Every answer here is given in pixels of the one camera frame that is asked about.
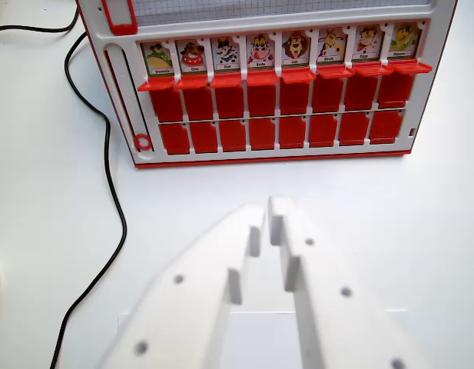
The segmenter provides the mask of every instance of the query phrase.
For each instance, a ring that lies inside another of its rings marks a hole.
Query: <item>cartoon animal card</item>
[[[266,33],[247,36],[247,64],[249,70],[274,67],[274,41]]]
[[[356,27],[353,62],[378,60],[382,40],[383,32],[379,25],[359,25]]]
[[[319,30],[317,64],[340,64],[344,61],[347,35],[341,27]]]
[[[305,67],[310,58],[310,39],[305,32],[283,32],[283,67]]]
[[[213,49],[214,71],[216,73],[240,70],[240,48],[230,36],[212,38],[211,48]]]
[[[205,73],[207,67],[204,46],[198,45],[195,39],[177,41],[176,44],[181,73],[183,75]]]
[[[144,63],[150,77],[157,75],[174,75],[174,66],[170,57],[170,51],[163,46],[162,42],[147,42],[141,44]]]
[[[394,25],[389,58],[414,58],[420,36],[421,30],[416,23],[397,23]]]

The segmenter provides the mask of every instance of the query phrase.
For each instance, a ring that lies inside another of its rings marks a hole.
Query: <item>red plastic frame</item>
[[[108,20],[108,25],[110,26],[112,33],[116,36],[136,35],[138,33],[138,22],[136,21],[136,15],[134,14],[132,1],[125,1],[128,3],[129,12],[131,13],[132,24],[130,25],[115,25],[112,21],[111,13],[108,10],[107,0],[101,0],[105,10],[105,16]]]

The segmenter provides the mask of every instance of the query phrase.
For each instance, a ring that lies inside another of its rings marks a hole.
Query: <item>cartoon lion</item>
[[[308,50],[308,40],[301,32],[293,32],[284,44],[284,53],[292,59],[298,59]]]

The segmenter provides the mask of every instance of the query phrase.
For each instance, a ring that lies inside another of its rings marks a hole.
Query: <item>screw hole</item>
[[[139,341],[134,346],[134,352],[136,355],[145,354],[148,351],[148,343],[146,341]]]
[[[343,287],[341,288],[341,294],[344,297],[349,298],[353,294],[353,292],[351,291],[349,287]]]
[[[184,281],[184,276],[182,274],[177,274],[175,277],[174,277],[174,283],[175,284],[180,284]]]
[[[400,359],[393,359],[392,367],[393,369],[406,369],[406,365],[404,365],[404,362]]]

